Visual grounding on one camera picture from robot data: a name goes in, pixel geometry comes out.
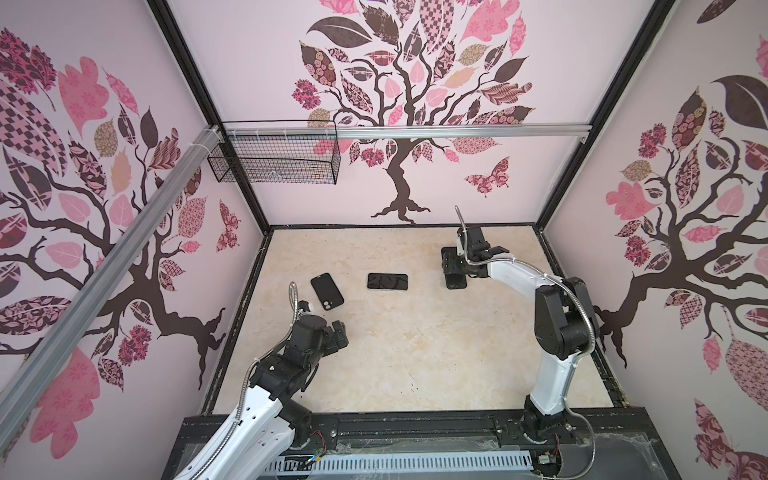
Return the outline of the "black phone case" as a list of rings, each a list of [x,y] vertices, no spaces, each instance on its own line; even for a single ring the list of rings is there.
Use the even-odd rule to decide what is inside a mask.
[[[344,297],[329,273],[323,273],[310,280],[322,308],[329,311],[344,304]]]

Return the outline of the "black phone case horizontal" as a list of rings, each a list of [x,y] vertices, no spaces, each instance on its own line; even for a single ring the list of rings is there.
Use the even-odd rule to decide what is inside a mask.
[[[407,291],[408,286],[407,274],[369,273],[367,277],[367,288],[370,290]]]

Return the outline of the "black phone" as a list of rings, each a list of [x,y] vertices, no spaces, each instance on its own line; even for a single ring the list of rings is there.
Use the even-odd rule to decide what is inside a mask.
[[[446,274],[445,283],[449,290],[463,290],[467,288],[467,277],[464,274]]]

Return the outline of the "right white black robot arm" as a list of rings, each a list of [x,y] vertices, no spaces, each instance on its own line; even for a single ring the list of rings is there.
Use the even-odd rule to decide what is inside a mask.
[[[441,249],[441,261],[450,289],[464,288],[469,277],[490,278],[533,301],[533,331],[542,356],[521,423],[528,441],[547,442],[567,422],[567,396],[575,371],[596,344],[585,283],[550,275],[507,249],[490,245],[479,226],[459,227],[456,245]]]

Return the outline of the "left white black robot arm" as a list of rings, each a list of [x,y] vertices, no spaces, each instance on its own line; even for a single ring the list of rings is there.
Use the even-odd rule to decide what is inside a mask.
[[[294,309],[286,338],[251,365],[232,413],[177,479],[256,479],[292,447],[304,447],[312,412],[293,400],[314,379],[320,360],[349,345],[346,325]]]

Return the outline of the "right metal flexible conduit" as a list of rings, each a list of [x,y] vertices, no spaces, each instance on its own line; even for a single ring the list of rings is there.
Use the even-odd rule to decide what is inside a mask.
[[[490,246],[478,225],[461,222],[456,247],[468,253],[470,265],[480,267],[480,279],[502,282],[534,302],[534,335],[545,353],[562,361],[592,354],[594,312],[581,303],[588,297],[583,281],[550,275],[503,247]]]

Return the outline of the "aluminium rail back horizontal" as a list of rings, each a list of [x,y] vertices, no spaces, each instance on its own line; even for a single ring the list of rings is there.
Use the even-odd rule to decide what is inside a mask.
[[[338,140],[380,139],[438,139],[438,138],[515,138],[515,137],[577,137],[586,138],[592,127],[588,124],[551,123],[517,125],[449,125],[449,126],[370,126],[370,127],[287,127],[250,124],[228,126],[225,132],[232,137],[247,135],[335,137]]]

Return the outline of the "aluminium rail left diagonal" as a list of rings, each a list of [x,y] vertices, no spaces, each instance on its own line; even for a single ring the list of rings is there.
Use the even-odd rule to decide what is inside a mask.
[[[117,288],[163,216],[197,168],[222,140],[221,128],[205,127],[184,152],[181,164],[166,177],[86,285],[72,299],[63,317],[45,335],[1,393],[1,446],[5,448],[63,368],[87,328]]]

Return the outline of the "black base frame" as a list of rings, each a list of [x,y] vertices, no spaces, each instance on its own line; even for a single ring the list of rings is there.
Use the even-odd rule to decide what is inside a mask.
[[[346,447],[370,453],[378,447],[447,441],[489,442],[501,449],[528,450],[533,459],[550,452],[555,459],[535,471],[551,475],[563,465],[567,449],[595,461],[600,479],[677,479],[675,467],[648,413],[641,407],[584,408],[539,418],[526,409],[313,413],[290,402],[280,418],[297,428],[290,458],[330,455]]]

